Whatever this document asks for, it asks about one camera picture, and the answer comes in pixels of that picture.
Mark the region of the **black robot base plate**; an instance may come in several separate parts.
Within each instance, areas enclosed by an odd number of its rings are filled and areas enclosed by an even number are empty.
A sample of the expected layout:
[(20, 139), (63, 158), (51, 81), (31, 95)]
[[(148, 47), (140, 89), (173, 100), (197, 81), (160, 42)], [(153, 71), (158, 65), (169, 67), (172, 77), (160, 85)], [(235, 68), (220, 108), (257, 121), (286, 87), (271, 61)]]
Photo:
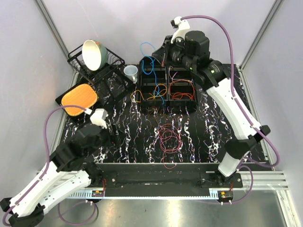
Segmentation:
[(243, 188), (239, 173), (227, 179), (218, 164), (98, 164), (106, 180), (106, 199), (213, 199), (211, 190)]

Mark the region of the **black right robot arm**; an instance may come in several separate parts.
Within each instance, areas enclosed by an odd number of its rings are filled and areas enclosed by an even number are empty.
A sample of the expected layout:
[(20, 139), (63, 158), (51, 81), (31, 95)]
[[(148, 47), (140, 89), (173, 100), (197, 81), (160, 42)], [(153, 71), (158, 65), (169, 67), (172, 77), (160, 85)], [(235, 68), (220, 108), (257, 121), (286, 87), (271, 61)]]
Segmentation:
[(270, 133), (270, 128), (251, 115), (234, 90), (228, 69), (211, 59), (209, 45), (209, 38), (202, 31), (189, 31), (176, 38), (169, 35), (152, 57), (162, 66), (188, 70), (193, 81), (216, 102), (230, 123), (235, 138), (225, 144), (225, 155), (215, 175), (216, 184), (223, 188), (232, 182), (241, 159)]

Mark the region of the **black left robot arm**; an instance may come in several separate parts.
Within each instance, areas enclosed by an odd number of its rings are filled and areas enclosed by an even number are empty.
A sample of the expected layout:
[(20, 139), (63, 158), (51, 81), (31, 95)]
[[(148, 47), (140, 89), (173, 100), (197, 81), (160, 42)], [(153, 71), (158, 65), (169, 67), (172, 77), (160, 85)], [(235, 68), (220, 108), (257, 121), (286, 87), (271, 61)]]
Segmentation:
[(113, 124), (105, 129), (94, 124), (83, 128), (60, 144), (49, 156), (41, 172), (12, 198), (4, 198), (0, 206), (8, 227), (35, 227), (57, 204), (85, 187), (104, 186), (102, 170), (86, 159), (100, 147), (121, 145), (121, 134)]

